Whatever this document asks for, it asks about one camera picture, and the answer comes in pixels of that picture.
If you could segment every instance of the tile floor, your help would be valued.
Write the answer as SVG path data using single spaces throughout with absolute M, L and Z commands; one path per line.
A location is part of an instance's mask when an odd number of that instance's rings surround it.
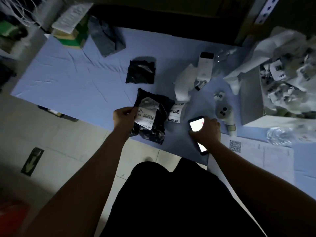
M 31 205 L 23 232 L 41 207 L 85 164 L 111 131 L 83 121 L 73 123 L 58 118 L 32 103 L 10 96 L 14 85 L 12 80 L 6 83 L 0 94 L 0 187 Z M 20 171 L 34 147 L 43 149 L 44 153 L 28 177 Z M 169 171 L 174 170 L 180 160 L 179 156 L 128 140 L 95 236 L 105 225 L 116 195 L 133 167 L 148 156 Z

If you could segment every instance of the tissue box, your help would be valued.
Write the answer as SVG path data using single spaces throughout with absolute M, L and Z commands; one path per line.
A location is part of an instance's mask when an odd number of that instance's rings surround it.
M 54 29 L 53 35 L 66 47 L 82 49 L 88 38 L 88 20 L 89 16 L 85 15 L 71 34 Z
M 240 111 L 241 123 L 244 126 L 270 128 L 275 126 L 294 127 L 297 125 L 314 125 L 315 119 L 274 116 L 276 112 L 264 108 L 264 98 L 261 91 L 260 70 L 241 73 Z

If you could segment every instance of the blue tablecloth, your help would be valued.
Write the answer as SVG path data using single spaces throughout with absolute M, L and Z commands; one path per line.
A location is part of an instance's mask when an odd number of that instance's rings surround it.
M 89 37 L 82 50 L 66 48 L 50 37 L 34 58 L 12 95 L 47 107 L 88 123 L 113 129 L 112 114 L 117 108 L 133 106 L 137 89 L 166 95 L 175 99 L 174 82 L 188 64 L 197 66 L 200 52 L 216 53 L 230 47 L 148 31 L 120 28 L 127 48 L 103 58 Z M 234 109 L 238 136 L 266 141 L 266 129 L 241 126 L 239 96 L 232 94 L 223 77 L 238 67 L 248 50 L 237 52 L 213 68 L 221 74 L 213 78 L 199 92 L 190 92 L 191 101 L 182 123 L 165 123 L 166 138 L 162 145 L 135 136 L 133 139 L 207 164 L 187 132 L 187 121 L 199 115 L 215 117 L 214 93 L 224 91 Z M 155 83 L 126 84 L 129 61 L 136 57 L 156 58 Z M 298 145 L 295 150 L 296 186 L 316 198 L 316 145 Z

